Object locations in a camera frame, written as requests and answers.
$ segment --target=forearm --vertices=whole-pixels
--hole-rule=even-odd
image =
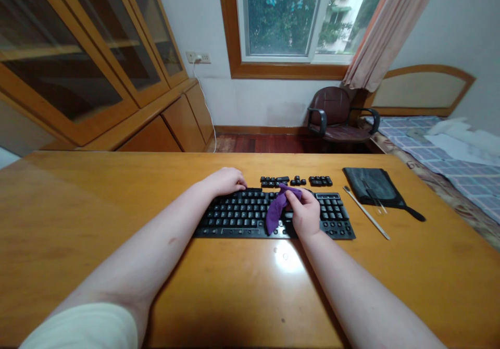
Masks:
[[[444,347],[403,302],[326,234],[319,232],[301,242],[353,347]]]
[[[91,302],[126,307],[139,331],[149,306],[188,244],[214,193],[193,185],[98,266],[52,315]]]

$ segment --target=chair armrest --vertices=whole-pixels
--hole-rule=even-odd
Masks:
[[[307,110],[309,111],[309,117],[307,119],[307,127],[311,132],[316,133],[317,135],[323,138],[324,134],[327,131],[327,114],[324,112],[324,110],[318,108],[308,108]],[[318,112],[319,115],[321,116],[321,126],[319,128],[319,132],[311,127],[311,118],[313,117],[313,112]]]
[[[369,131],[370,134],[375,134],[375,132],[379,129],[380,125],[380,114],[377,110],[373,108],[356,108],[356,107],[351,107],[351,110],[360,110],[360,111],[368,111],[371,113],[373,116],[373,126],[371,127],[371,130]]]

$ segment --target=power cord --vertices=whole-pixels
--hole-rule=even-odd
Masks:
[[[215,134],[214,119],[212,119],[212,114],[210,113],[210,109],[208,108],[207,97],[205,95],[205,92],[203,91],[202,83],[200,82],[198,76],[196,75],[196,64],[199,64],[199,62],[201,60],[202,60],[201,56],[197,56],[196,60],[194,60],[194,63],[193,63],[193,75],[198,80],[199,88],[202,90],[203,99],[205,100],[205,107],[207,107],[208,114],[210,115],[210,121],[212,122],[212,128],[214,130],[214,140],[215,140],[215,147],[214,147],[214,153],[215,153],[217,151],[217,135]]]

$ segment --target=cabinet door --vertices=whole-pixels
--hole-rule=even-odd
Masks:
[[[158,116],[117,151],[181,152],[181,149],[161,116]]]
[[[210,112],[205,104],[203,91],[199,84],[189,89],[189,91],[186,92],[186,96],[191,108],[193,109],[194,117],[196,118],[196,122],[202,132],[203,139],[205,140],[205,143],[208,143],[208,140],[214,133],[214,128],[212,126]]]
[[[0,89],[76,145],[138,110],[62,0],[2,0],[0,20]]]
[[[130,0],[171,87],[188,79],[161,0]]]
[[[172,130],[182,150],[185,152],[203,152],[205,141],[199,131],[188,98],[182,95],[161,114]]]
[[[170,87],[128,0],[65,0],[140,107]]]

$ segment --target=checkered bedsheet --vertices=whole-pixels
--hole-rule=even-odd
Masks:
[[[371,117],[366,121],[373,123]],[[500,167],[453,159],[432,143],[406,135],[414,128],[427,131],[440,121],[435,116],[382,117],[379,132],[427,168],[448,178],[460,193],[500,225]]]

